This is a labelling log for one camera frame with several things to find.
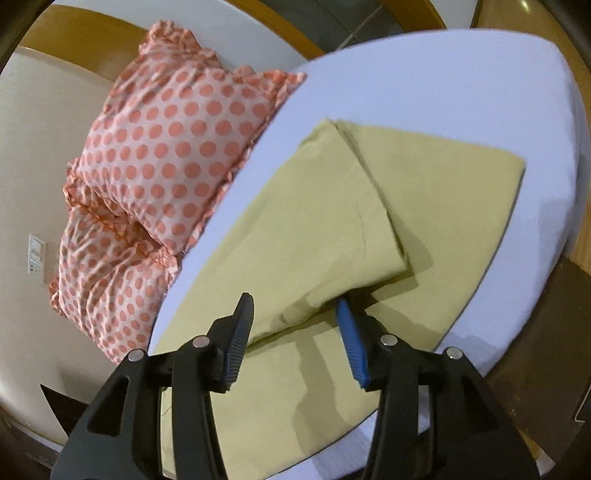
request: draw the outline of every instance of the mattress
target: mattress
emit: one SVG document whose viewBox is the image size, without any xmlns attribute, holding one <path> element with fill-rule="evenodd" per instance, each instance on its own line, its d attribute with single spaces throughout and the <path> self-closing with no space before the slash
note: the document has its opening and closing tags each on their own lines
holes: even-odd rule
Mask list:
<svg viewBox="0 0 591 480">
<path fill-rule="evenodd" d="M 564 58 L 553 44 L 531 35 L 456 30 L 362 44 L 300 70 L 308 80 L 262 136 L 185 257 L 158 315 L 150 351 L 249 202 L 328 117 L 488 145 L 524 159 L 521 190 L 498 251 L 438 348 L 460 347 L 487 373 L 529 318 L 558 256 L 574 244 L 584 213 L 591 145 L 580 93 Z M 360 468 L 374 422 L 375 415 L 275 477 L 332 479 Z"/>
</svg>

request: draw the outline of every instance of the white bed sheet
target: white bed sheet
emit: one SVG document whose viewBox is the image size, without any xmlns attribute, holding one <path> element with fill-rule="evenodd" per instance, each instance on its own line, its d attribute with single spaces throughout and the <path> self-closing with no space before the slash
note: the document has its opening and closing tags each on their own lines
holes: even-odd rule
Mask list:
<svg viewBox="0 0 591 480">
<path fill-rule="evenodd" d="M 564 58 L 538 37 L 456 30 L 363 44 L 302 69 L 308 80 L 269 126 L 185 257 L 158 315 L 151 349 L 249 202 L 313 127 L 329 117 L 503 148 L 525 160 L 498 252 L 439 347 L 462 348 L 487 373 L 529 318 L 558 256 L 574 244 L 584 214 L 591 145 L 580 93 Z M 374 422 L 375 415 L 274 478 L 325 480 L 360 468 Z"/>
</svg>

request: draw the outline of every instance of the yellow blanket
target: yellow blanket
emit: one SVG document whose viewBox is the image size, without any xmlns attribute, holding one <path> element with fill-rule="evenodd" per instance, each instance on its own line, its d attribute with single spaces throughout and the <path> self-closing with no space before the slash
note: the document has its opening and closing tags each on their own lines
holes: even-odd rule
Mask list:
<svg viewBox="0 0 591 480">
<path fill-rule="evenodd" d="M 368 286 L 368 312 L 433 349 L 475 292 L 523 173 L 492 148 L 322 122 L 248 206 L 157 345 L 177 349 L 255 299 L 239 381 L 212 398 L 229 477 L 266 478 L 316 453 L 377 405 L 361 391 L 325 302 Z M 163 466 L 174 471 L 170 392 Z"/>
</svg>

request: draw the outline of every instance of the pink polka dot pillow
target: pink polka dot pillow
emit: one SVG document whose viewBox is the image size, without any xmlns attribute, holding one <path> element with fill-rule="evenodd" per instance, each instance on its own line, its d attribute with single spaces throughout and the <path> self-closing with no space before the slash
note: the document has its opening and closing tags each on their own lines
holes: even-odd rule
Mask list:
<svg viewBox="0 0 591 480">
<path fill-rule="evenodd" d="M 72 169 L 64 194 L 69 219 L 51 305 L 118 364 L 131 349 L 148 349 L 177 259 L 124 212 L 107 208 Z"/>
<path fill-rule="evenodd" d="M 177 255 L 305 76 L 231 73 L 172 22 L 152 26 L 139 53 L 93 123 L 76 174 Z"/>
</svg>

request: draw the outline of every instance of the metal screw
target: metal screw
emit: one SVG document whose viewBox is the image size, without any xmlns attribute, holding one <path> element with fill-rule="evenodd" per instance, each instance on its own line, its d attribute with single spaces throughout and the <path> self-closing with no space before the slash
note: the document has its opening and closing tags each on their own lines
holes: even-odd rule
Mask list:
<svg viewBox="0 0 591 480">
<path fill-rule="evenodd" d="M 138 360 L 141 360 L 143 357 L 144 351 L 140 348 L 136 348 L 135 350 L 129 352 L 127 360 L 129 360 L 130 362 L 137 362 Z"/>
<path fill-rule="evenodd" d="M 209 341 L 210 340 L 207 338 L 207 335 L 199 335 L 193 339 L 193 346 L 195 348 L 204 348 L 209 345 Z"/>
<path fill-rule="evenodd" d="M 451 346 L 445 350 L 445 353 L 452 360 L 459 360 L 464 356 L 464 353 L 457 346 Z"/>
<path fill-rule="evenodd" d="M 390 333 L 386 333 L 379 338 L 379 341 L 382 342 L 382 345 L 394 346 L 398 343 L 398 338 Z"/>
</svg>

